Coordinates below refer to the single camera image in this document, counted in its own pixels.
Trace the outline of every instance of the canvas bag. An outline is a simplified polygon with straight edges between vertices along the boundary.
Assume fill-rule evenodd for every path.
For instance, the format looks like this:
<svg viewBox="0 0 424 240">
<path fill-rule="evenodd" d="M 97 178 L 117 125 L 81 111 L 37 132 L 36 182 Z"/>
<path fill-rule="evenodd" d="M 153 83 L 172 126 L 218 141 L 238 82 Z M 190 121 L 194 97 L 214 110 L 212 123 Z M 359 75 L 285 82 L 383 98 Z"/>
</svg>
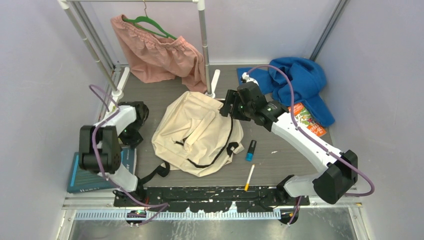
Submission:
<svg viewBox="0 0 424 240">
<path fill-rule="evenodd" d="M 223 104 L 200 92 L 187 91 L 167 108 L 151 143 L 154 153 L 198 177 L 213 174 L 241 152 L 239 120 L 220 115 Z"/>
</svg>

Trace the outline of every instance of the blue fabric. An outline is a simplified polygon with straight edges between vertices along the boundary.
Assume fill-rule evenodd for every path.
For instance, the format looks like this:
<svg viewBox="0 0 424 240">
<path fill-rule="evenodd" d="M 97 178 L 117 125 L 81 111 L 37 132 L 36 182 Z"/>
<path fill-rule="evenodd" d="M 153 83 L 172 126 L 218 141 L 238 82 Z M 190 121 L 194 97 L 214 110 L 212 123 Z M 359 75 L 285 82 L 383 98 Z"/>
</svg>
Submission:
<svg viewBox="0 0 424 240">
<path fill-rule="evenodd" d="M 290 80 L 294 89 L 294 103 L 302 103 L 312 117 L 323 127 L 335 122 L 327 105 L 319 93 L 327 84 L 323 69 L 314 61 L 300 57 L 281 57 L 272 60 L 270 65 L 281 69 Z M 251 67 L 237 68 L 238 81 L 241 84 L 242 74 Z M 250 73 L 256 79 L 263 94 L 272 93 L 272 98 L 285 106 L 290 106 L 290 87 L 286 78 L 275 69 L 256 69 Z"/>
</svg>

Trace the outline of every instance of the pink shorts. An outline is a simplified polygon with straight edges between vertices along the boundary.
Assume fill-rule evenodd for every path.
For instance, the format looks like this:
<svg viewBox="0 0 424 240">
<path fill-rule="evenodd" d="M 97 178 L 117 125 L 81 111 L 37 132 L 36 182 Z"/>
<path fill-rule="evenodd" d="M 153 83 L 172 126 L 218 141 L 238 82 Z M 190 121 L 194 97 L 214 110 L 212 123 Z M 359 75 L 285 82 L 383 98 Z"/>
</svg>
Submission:
<svg viewBox="0 0 424 240">
<path fill-rule="evenodd" d="M 180 36 L 158 37 L 113 17 L 113 30 L 128 61 L 131 73 L 144 83 L 182 78 L 190 91 L 206 91 L 205 61 L 202 54 Z"/>
</svg>

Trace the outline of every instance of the white wall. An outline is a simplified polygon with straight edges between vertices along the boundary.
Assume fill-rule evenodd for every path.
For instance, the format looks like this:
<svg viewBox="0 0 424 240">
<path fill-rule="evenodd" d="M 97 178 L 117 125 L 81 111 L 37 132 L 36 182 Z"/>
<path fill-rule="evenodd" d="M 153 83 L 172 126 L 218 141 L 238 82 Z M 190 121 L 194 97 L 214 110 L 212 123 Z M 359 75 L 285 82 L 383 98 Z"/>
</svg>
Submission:
<svg viewBox="0 0 424 240">
<path fill-rule="evenodd" d="M 206 0 L 209 59 L 213 63 L 265 63 L 283 56 L 309 57 L 339 0 Z M 202 52 L 199 14 L 189 2 L 147 2 L 147 14 Z M 84 3 L 116 62 L 127 63 L 110 19 L 144 15 L 142 2 Z"/>
<path fill-rule="evenodd" d="M 1 239 L 53 239 L 79 129 L 105 87 L 55 0 L 0 1 Z"/>
<path fill-rule="evenodd" d="M 423 26 L 422 0 L 352 0 L 317 60 L 333 142 L 375 183 L 363 202 L 376 240 L 424 238 Z"/>
</svg>

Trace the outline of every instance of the floor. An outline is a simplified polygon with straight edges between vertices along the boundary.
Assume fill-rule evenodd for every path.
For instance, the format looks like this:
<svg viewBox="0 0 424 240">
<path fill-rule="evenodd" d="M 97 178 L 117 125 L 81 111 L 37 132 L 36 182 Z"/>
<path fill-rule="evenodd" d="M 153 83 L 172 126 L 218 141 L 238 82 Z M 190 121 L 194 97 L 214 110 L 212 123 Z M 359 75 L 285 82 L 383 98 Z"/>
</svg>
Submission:
<svg viewBox="0 0 424 240">
<path fill-rule="evenodd" d="M 172 220 L 153 221 L 140 227 L 129 227 L 123 220 L 76 220 L 69 239 L 358 239 L 347 208 L 305 208 L 299 214 L 290 228 L 278 220 Z"/>
<path fill-rule="evenodd" d="M 212 74 L 216 68 L 221 70 L 215 91 L 216 98 L 225 98 L 228 89 L 237 88 L 236 67 L 234 65 L 211 67 Z M 137 147 L 136 174 L 140 178 L 150 174 L 162 163 L 162 160 L 155 156 L 151 139 L 165 114 L 166 107 L 185 91 L 187 88 L 181 84 L 180 79 L 143 83 L 134 75 L 130 75 L 122 101 L 144 101 L 150 110 L 149 117 L 140 130 L 144 141 Z M 244 121 L 241 125 L 244 131 L 241 143 L 245 150 L 236 154 L 231 164 L 204 177 L 175 170 L 165 178 L 155 176 L 145 187 L 244 186 L 252 165 L 245 160 L 247 147 L 252 139 L 257 141 L 257 147 L 252 161 L 255 163 L 255 170 L 250 181 L 251 185 L 275 186 L 288 175 L 302 176 L 316 172 L 303 155 L 280 137 L 253 122 Z M 323 139 L 331 144 L 329 133 L 324 135 Z"/>
</svg>

